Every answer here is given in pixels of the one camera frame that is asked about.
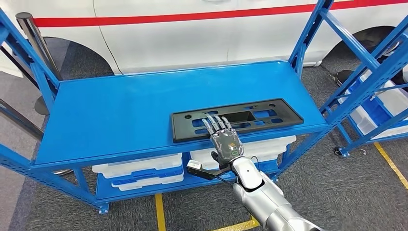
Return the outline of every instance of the red stripe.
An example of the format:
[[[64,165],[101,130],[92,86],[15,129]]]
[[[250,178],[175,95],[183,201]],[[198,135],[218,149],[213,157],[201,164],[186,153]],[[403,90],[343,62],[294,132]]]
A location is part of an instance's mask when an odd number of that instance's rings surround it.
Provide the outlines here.
[[[408,0],[353,0],[335,2],[332,10],[379,6],[406,3]],[[206,13],[184,13],[153,16],[133,16],[133,17],[93,17],[93,18],[35,18],[34,22],[38,27],[65,27],[65,26],[108,26],[123,24],[141,24],[141,23],[162,23],[177,21],[192,21],[217,18],[236,18],[262,15],[274,15],[285,13],[303,13],[311,12],[314,4],[299,6],[283,6],[262,9],[249,9],[237,11],[221,11]]]

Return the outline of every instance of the black plastic panel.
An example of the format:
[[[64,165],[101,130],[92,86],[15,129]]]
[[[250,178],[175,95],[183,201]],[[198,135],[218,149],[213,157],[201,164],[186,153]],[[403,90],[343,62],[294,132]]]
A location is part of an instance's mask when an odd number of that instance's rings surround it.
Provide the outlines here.
[[[208,138],[201,121],[207,115],[225,116],[238,133],[303,124],[303,118],[283,99],[226,105],[173,113],[173,142]]]

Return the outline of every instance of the metal pole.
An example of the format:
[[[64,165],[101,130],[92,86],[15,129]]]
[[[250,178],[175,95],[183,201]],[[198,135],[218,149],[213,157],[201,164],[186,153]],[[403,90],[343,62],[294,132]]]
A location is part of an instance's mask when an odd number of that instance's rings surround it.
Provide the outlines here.
[[[38,27],[34,24],[33,15],[27,12],[21,12],[16,14],[15,17],[17,18],[17,22],[21,29],[24,31],[25,35],[27,35],[28,41],[36,53],[47,64],[55,77],[57,77],[58,80],[62,80],[60,71],[55,65],[51,53],[45,44],[44,38],[41,36]]]
[[[42,140],[44,132],[2,99],[0,99],[0,116],[5,117],[7,120],[9,120],[21,130],[25,131],[37,141]],[[54,174],[61,176],[70,172],[72,172],[72,170],[63,169],[54,171]]]
[[[10,61],[12,61],[12,63],[14,65],[16,65],[16,67],[21,71],[21,73],[23,73],[23,75],[25,77],[27,77],[28,80],[30,80],[30,82],[32,84],[34,84],[34,86],[39,90],[38,84],[37,82],[34,80],[34,77],[31,75],[31,73],[28,72],[28,68],[26,69],[26,65],[23,63],[20,63],[16,58],[14,58],[4,47],[0,47],[1,52],[3,52],[4,55],[7,56],[7,58],[10,59]],[[40,115],[44,115],[44,116],[48,116],[50,113],[48,111],[48,108],[45,105],[44,99],[42,98],[42,96],[40,96],[36,103],[34,104],[34,109],[36,110],[36,112]]]
[[[30,82],[32,84],[34,84],[34,86],[36,86],[37,89],[38,88],[38,84],[37,82],[34,80],[34,78],[28,73],[28,71],[23,67],[23,65],[18,62],[10,53],[8,53],[8,51],[4,48],[4,47],[0,47],[1,52],[3,52],[3,54],[5,56],[7,56],[8,59],[10,59],[10,61],[21,71],[21,73],[23,73],[23,75],[28,78],[28,80],[30,80]]]

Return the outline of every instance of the shelf top surface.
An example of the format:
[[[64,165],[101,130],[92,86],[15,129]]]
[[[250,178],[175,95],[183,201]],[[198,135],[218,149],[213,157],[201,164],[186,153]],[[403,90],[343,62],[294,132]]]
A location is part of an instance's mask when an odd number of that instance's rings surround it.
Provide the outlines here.
[[[284,99],[304,123],[253,133],[294,135],[327,125],[286,61],[63,81],[35,165],[197,142],[207,148],[209,140],[174,144],[171,114],[276,98]],[[253,133],[243,134],[242,141]]]

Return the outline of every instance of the rectangular hole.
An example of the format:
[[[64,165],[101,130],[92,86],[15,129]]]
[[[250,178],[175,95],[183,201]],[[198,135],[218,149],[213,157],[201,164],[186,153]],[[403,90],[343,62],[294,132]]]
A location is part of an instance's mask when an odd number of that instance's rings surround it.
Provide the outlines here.
[[[265,122],[262,120],[258,120],[258,121],[255,121],[254,124],[258,126],[262,126],[262,125],[265,125]]]
[[[205,125],[204,125],[202,119],[194,119],[194,120],[192,121],[192,126],[195,127],[195,128],[197,128],[197,127],[203,127],[203,126],[205,126]]]
[[[210,111],[210,112],[207,112],[207,114],[209,114],[209,115],[218,114],[218,111]]]
[[[224,116],[230,123],[239,123],[239,122],[246,122],[246,121],[254,121],[255,117],[250,111],[244,112],[235,112],[235,113],[228,113],[220,115],[220,117]]]
[[[204,134],[207,133],[207,129],[202,128],[202,129],[197,129],[194,131],[195,134]]]
[[[274,123],[274,124],[278,124],[278,123],[282,123],[282,122],[283,122],[283,120],[280,119],[280,118],[271,119],[270,121],[271,121],[272,123]]]
[[[256,106],[248,106],[248,107],[244,107],[244,109],[250,110],[250,109],[253,109],[254,107]]]
[[[234,124],[232,125],[232,128],[234,129],[238,129],[238,128],[248,128],[250,127],[251,124],[250,123],[242,123],[242,124]]]
[[[267,118],[267,117],[277,116],[277,115],[278,114],[276,114],[276,112],[272,109],[254,112],[254,116],[256,118]]]

